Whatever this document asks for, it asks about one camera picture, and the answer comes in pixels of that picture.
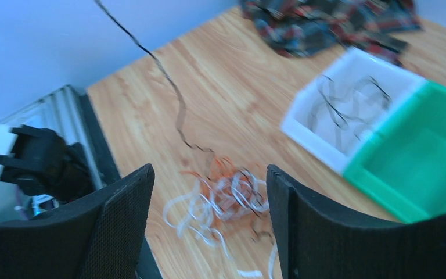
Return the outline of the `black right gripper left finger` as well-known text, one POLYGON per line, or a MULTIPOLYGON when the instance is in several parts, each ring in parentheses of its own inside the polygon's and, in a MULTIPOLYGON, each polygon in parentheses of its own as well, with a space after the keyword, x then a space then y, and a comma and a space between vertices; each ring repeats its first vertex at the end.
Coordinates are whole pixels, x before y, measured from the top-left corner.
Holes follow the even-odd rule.
POLYGON ((0 278, 134 278, 154 180, 146 164, 31 220, 0 223, 0 278))

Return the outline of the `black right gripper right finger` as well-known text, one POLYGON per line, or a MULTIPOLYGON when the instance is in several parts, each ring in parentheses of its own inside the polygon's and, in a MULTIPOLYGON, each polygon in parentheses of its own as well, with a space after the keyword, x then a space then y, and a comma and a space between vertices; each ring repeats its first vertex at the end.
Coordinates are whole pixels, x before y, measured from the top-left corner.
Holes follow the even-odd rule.
POLYGON ((346 207, 267 168, 283 278, 446 278, 446 214, 413 224, 346 207))

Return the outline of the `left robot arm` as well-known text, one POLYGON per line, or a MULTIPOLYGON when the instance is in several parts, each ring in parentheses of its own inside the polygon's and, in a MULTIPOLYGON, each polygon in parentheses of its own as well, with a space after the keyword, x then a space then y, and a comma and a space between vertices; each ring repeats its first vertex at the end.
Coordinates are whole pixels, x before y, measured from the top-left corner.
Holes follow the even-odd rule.
POLYGON ((84 148, 57 132, 0 124, 0 181, 28 196, 47 194, 69 203, 95 190, 84 148))

